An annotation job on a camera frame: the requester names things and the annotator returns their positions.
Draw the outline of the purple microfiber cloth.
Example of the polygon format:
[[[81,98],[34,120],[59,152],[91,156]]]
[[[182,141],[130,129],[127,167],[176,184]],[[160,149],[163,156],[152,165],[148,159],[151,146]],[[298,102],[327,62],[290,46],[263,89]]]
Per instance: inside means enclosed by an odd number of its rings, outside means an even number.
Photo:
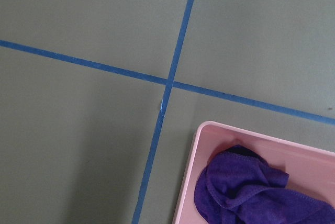
[[[334,223],[328,203],[288,189],[289,175],[236,145],[201,172],[194,204],[208,223]]]

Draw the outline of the pink plastic tray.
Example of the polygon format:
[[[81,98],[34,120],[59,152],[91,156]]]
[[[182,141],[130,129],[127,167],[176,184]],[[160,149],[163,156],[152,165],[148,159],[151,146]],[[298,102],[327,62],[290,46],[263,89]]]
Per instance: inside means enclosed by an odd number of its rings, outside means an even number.
[[[206,222],[194,204],[198,177],[217,153],[238,144],[260,155],[270,166],[288,173],[289,189],[334,205],[333,152],[206,121],[194,134],[173,223]]]

